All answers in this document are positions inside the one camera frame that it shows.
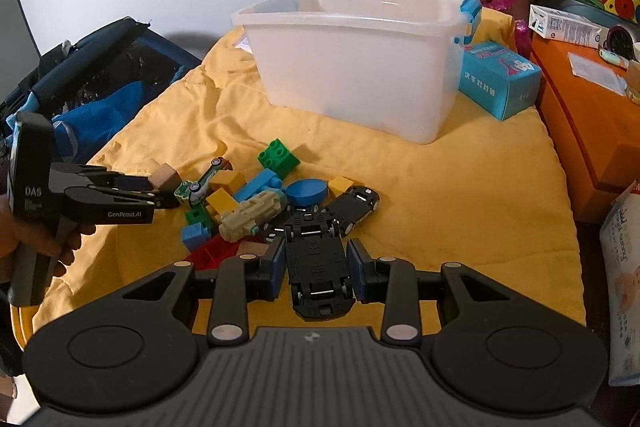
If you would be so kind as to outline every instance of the yellow bed sheet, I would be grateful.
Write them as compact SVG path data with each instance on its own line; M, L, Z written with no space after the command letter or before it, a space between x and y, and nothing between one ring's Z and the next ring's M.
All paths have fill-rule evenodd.
M485 12L478 39L513 45L513 20ZM129 174L158 164L196 179L224 155L247 178L256 156L280 138L301 160L296 178L344 175L375 188L379 209L352 233L372 257L393 255L418 269L460 261L584 323L580 260L564 172L535 109L495 120L462 94L440 133L416 145L300 110L270 105L253 57L234 48L236 28L202 65L143 108L92 163ZM103 226L85 238L76 262L55 279L39 308L13 309L24 345L33 331L115 289L187 256L183 211L160 210L151 225ZM194 331L204 332L202 302ZM275 303L249 304L252 328L303 325L285 282ZM357 303L319 326L379 327L381 305ZM439 330L434 305L423 303L426 333Z

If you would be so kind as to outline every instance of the orange wooden cabinet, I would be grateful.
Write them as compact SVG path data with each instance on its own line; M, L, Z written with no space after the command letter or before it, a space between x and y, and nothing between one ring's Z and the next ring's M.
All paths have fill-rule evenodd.
M531 58L543 71L537 106L566 173L575 220L599 224L640 178L640 107L574 76L568 52L606 65L597 50L534 35Z

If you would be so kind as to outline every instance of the white box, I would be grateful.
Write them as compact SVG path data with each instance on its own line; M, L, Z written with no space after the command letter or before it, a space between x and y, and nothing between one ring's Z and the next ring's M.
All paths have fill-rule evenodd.
M597 49L607 29L573 13L531 5L529 28L545 39L570 42Z
M480 13L479 0L265 0L231 19L271 103L429 143Z

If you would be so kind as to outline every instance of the diaper package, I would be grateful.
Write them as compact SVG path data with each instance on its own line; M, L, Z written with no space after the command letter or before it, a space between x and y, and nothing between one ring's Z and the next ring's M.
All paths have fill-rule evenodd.
M640 184L613 204L600 229L607 271L611 356L609 384L640 383Z

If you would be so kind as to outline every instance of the human hand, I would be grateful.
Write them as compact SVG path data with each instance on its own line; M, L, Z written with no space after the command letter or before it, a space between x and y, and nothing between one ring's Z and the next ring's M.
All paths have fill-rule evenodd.
M82 246L82 235L92 233L95 233L95 225L79 225L66 236L64 244L60 245L42 223L15 217L7 196L0 196L0 262L5 265L2 270L5 274L11 273L11 266L6 265L12 261L10 254L20 243L25 243L43 255L59 255L60 260L53 275L62 277L66 273L65 265L71 266L75 260L74 250Z

